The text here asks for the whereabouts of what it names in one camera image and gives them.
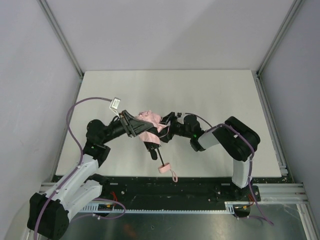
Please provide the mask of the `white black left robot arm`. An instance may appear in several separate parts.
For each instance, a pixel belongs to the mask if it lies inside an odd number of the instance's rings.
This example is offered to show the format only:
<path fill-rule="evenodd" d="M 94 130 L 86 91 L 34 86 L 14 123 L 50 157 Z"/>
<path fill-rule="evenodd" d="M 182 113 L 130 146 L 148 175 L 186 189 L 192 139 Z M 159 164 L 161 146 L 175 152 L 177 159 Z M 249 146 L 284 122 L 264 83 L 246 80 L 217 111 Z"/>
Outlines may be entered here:
<path fill-rule="evenodd" d="M 27 227 L 33 231 L 33 237 L 61 239 L 75 215 L 103 191 L 101 183 L 89 178 L 110 153 L 111 149 L 105 144 L 123 134 L 146 140 L 148 130 L 160 130 L 157 124 L 161 119 L 152 111 L 132 116 L 124 110 L 109 125 L 98 119 L 91 120 L 86 127 L 86 143 L 80 148 L 79 161 L 54 186 L 43 194 L 35 193 L 29 200 Z"/>

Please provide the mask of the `pink folding umbrella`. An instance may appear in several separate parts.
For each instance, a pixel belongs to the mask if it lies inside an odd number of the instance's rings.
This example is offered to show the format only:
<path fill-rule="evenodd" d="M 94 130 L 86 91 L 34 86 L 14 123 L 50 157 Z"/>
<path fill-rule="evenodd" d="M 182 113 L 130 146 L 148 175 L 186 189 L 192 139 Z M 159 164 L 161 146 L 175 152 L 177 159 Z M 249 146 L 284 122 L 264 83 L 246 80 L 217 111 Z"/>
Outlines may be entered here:
<path fill-rule="evenodd" d="M 164 120 L 163 117 L 151 110 L 140 112 L 135 119 L 151 124 L 151 128 L 140 133 L 138 137 L 144 143 L 152 160 L 156 161 L 160 157 L 161 165 L 158 167 L 159 173 L 165 174 L 171 172 L 172 181 L 177 183 L 177 174 L 172 170 L 169 162 L 164 162 L 160 153 L 161 139 L 169 136 L 170 124 L 167 123 L 166 119 Z"/>

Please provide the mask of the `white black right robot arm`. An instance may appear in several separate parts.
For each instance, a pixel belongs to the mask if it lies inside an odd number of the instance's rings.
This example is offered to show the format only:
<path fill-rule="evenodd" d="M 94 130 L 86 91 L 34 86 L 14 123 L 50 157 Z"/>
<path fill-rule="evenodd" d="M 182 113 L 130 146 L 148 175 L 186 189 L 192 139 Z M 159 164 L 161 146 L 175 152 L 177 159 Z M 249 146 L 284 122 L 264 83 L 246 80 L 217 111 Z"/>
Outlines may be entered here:
<path fill-rule="evenodd" d="M 187 113 L 182 122 L 181 113 L 171 112 L 160 120 L 168 125 L 168 133 L 160 132 L 160 140 L 168 143 L 174 136 L 189 139 L 195 152 L 203 152 L 213 146 L 221 145 L 233 159 L 231 181 L 239 189 L 252 189 L 253 157 L 261 142 L 259 135 L 236 117 L 203 130 L 199 116 Z"/>

